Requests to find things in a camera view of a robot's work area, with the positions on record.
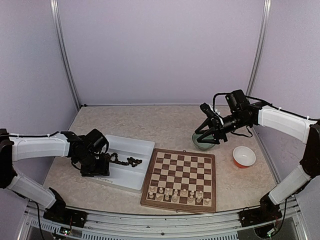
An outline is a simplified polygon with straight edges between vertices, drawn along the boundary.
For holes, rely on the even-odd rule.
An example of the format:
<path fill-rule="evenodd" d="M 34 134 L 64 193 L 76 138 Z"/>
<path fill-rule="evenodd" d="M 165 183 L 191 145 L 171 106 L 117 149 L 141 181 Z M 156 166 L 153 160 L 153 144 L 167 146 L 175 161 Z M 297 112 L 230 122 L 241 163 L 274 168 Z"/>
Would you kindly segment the wooden chess board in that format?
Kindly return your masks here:
<path fill-rule="evenodd" d="M 165 201 L 165 190 L 171 189 L 169 201 Z M 174 190 L 178 189 L 177 202 L 172 202 Z M 188 202 L 190 191 L 194 191 L 193 202 Z M 196 202 L 198 192 L 203 191 L 202 201 Z M 157 201 L 157 194 L 163 195 Z M 216 161 L 213 154 L 186 152 L 155 148 L 143 182 L 140 204 L 144 207 L 188 213 L 213 214 L 216 204 Z"/>

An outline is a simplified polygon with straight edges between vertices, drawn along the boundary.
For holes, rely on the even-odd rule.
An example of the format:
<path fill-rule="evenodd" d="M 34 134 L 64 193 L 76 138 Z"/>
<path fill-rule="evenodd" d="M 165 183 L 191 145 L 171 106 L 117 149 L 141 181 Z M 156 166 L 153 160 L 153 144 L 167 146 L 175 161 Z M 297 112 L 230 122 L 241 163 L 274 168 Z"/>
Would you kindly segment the white knight piece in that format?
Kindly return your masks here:
<path fill-rule="evenodd" d="M 202 201 L 202 197 L 201 196 L 196 198 L 196 202 L 197 203 L 200 203 L 201 201 Z"/>

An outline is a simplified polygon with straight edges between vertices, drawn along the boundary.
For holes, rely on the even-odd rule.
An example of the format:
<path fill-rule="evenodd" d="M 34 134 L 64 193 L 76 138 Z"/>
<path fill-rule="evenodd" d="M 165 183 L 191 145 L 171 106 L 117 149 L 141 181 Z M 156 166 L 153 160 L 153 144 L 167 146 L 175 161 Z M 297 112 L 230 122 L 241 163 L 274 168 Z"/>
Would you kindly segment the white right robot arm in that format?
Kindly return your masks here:
<path fill-rule="evenodd" d="M 305 144 L 299 165 L 260 199 L 260 206 L 238 213 L 242 227 L 281 218 L 280 203 L 301 192 L 320 174 L 320 121 L 275 107 L 259 98 L 255 103 L 250 103 L 251 97 L 246 96 L 241 89 L 223 93 L 223 96 L 231 114 L 222 117 L 213 104 L 201 104 L 200 109 L 206 119 L 195 130 L 197 142 L 218 145 L 220 140 L 227 142 L 227 133 L 256 125 L 275 129 Z"/>

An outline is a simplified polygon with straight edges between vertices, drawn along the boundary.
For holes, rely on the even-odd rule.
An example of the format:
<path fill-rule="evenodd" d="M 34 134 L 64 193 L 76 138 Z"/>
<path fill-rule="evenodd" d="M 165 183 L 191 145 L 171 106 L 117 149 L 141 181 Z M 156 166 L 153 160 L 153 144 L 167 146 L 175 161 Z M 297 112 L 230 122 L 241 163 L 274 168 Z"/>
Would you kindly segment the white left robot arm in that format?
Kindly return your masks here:
<path fill-rule="evenodd" d="M 14 169 L 14 162 L 42 157 L 67 157 L 73 164 L 80 163 L 83 177 L 108 176 L 109 163 L 106 153 L 109 142 L 97 129 L 86 135 L 72 131 L 57 131 L 47 135 L 10 134 L 0 130 L 0 187 L 11 190 L 35 203 L 63 223 L 70 218 L 70 211 L 57 191 L 41 184 Z"/>

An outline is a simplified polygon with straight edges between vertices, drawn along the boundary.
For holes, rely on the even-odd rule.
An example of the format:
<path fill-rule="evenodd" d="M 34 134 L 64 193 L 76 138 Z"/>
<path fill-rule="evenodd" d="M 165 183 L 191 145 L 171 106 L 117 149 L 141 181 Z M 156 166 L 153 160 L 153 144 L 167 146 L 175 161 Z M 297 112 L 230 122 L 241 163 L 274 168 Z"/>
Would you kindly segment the white queen piece lying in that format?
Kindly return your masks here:
<path fill-rule="evenodd" d="M 104 177 L 97 177 L 96 180 L 100 181 L 100 182 L 104 182 L 104 183 L 109 183 L 112 184 L 113 181 Z"/>

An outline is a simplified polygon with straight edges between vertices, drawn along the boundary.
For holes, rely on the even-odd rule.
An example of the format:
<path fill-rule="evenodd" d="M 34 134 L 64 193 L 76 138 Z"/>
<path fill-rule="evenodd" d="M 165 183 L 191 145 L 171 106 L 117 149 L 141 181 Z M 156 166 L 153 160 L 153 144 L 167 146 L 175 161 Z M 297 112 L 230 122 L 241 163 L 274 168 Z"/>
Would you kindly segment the green ceramic bowl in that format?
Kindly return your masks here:
<path fill-rule="evenodd" d="M 198 142 L 197 139 L 200 137 L 200 134 L 193 133 L 192 135 L 192 142 L 194 146 L 199 150 L 199 151 L 208 151 L 212 149 L 215 144 L 214 143 L 203 143 L 203 142 Z"/>

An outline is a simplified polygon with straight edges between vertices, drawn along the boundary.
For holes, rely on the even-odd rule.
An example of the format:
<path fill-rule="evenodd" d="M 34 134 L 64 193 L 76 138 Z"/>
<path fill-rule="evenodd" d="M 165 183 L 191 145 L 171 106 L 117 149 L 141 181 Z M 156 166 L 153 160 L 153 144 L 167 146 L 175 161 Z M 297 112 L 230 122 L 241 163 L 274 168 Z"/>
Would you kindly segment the orange white bowl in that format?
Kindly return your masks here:
<path fill-rule="evenodd" d="M 248 168 L 256 162 L 255 153 L 246 146 L 238 146 L 233 152 L 233 162 L 239 168 Z"/>

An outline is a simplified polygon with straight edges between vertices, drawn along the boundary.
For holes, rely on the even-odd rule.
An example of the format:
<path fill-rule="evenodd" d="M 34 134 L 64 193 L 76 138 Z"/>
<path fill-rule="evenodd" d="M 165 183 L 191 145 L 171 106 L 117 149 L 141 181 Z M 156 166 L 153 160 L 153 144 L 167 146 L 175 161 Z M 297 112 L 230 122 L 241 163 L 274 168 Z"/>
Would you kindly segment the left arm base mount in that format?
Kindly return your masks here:
<path fill-rule="evenodd" d="M 87 215 L 85 211 L 66 208 L 65 206 L 52 206 L 45 210 L 43 218 L 63 225 L 83 228 Z"/>

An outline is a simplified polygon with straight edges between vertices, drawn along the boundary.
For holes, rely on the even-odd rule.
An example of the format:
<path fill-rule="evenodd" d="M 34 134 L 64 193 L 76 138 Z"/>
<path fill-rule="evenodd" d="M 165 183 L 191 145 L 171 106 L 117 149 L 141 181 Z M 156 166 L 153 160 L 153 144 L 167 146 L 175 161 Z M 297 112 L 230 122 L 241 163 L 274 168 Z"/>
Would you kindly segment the right aluminium frame post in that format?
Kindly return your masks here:
<path fill-rule="evenodd" d="M 250 72 L 248 86 L 245 92 L 247 96 L 251 96 L 255 86 L 259 65 L 260 65 L 262 54 L 263 54 L 265 38 L 267 34 L 268 22 L 269 22 L 269 17 L 271 12 L 271 5 L 272 5 L 271 0 L 264 1 L 262 18 L 260 23 L 259 35 L 258 35 L 258 42 L 257 42 L 256 51 L 254 55 L 253 65 Z"/>

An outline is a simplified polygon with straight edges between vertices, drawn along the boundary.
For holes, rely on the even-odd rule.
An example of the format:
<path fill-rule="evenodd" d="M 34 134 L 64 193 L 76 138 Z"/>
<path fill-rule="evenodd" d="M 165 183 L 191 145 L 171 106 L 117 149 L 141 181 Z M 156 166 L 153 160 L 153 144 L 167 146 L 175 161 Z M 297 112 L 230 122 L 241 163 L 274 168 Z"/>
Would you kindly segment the aluminium frame post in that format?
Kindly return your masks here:
<path fill-rule="evenodd" d="M 259 65 L 260 65 L 262 54 L 263 54 L 265 38 L 267 34 L 268 22 L 269 22 L 269 17 L 271 12 L 271 5 L 272 5 L 271 0 L 264 1 L 262 18 L 260 23 L 259 35 L 258 35 L 258 42 L 257 42 L 256 51 L 254 55 L 253 65 L 250 72 L 248 86 L 245 92 L 247 96 L 251 96 L 255 86 Z"/>
<path fill-rule="evenodd" d="M 69 86 L 74 105 L 77 111 L 79 111 L 82 105 L 81 105 L 80 97 L 79 97 L 76 84 L 73 78 L 70 61 L 68 59 L 58 1 L 50 0 L 50 8 L 51 8 L 54 27 L 55 27 L 55 32 L 57 35 L 57 41 L 58 41 L 59 51 L 62 59 L 62 64 L 66 74 L 67 84 Z"/>

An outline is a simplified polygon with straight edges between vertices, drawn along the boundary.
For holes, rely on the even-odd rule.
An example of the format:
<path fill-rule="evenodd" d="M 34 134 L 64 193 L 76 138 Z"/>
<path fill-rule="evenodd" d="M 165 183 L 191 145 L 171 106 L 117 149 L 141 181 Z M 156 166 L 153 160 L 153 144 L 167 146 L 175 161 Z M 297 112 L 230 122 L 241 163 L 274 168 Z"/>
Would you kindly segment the front aluminium rail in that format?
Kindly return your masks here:
<path fill-rule="evenodd" d="M 258 228 L 267 223 L 243 227 L 239 209 L 215 214 L 125 214 L 86 210 L 83 227 L 71 227 L 69 234 L 62 234 L 68 225 L 44 218 L 37 218 L 37 207 L 27 204 L 22 216 L 17 240 L 257 240 Z"/>

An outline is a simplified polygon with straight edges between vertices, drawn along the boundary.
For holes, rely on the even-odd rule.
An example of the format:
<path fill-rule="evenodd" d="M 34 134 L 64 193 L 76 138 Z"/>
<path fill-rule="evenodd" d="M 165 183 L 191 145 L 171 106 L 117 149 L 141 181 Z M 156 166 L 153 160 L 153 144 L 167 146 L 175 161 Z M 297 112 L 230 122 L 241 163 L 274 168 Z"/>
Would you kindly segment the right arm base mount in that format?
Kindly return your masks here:
<path fill-rule="evenodd" d="M 241 226 L 249 227 L 253 225 L 258 225 L 276 219 L 280 219 L 283 215 L 279 207 L 276 207 L 275 210 L 263 210 L 262 207 L 257 208 L 245 208 L 238 213 Z"/>

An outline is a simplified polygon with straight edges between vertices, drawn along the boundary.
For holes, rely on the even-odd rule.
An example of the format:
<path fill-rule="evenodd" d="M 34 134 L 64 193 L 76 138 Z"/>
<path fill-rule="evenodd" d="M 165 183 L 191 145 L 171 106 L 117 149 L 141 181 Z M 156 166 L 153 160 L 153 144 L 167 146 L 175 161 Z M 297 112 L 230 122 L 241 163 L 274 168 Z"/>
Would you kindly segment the left aluminium frame post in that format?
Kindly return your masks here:
<path fill-rule="evenodd" d="M 77 111 L 79 111 L 82 105 L 81 105 L 80 97 L 79 97 L 76 84 L 73 78 L 70 61 L 68 59 L 58 1 L 50 0 L 50 8 L 51 8 L 54 27 L 55 27 L 55 32 L 57 35 L 57 41 L 58 41 L 59 51 L 62 59 L 62 64 L 66 74 L 67 84 L 69 86 L 74 105 Z"/>

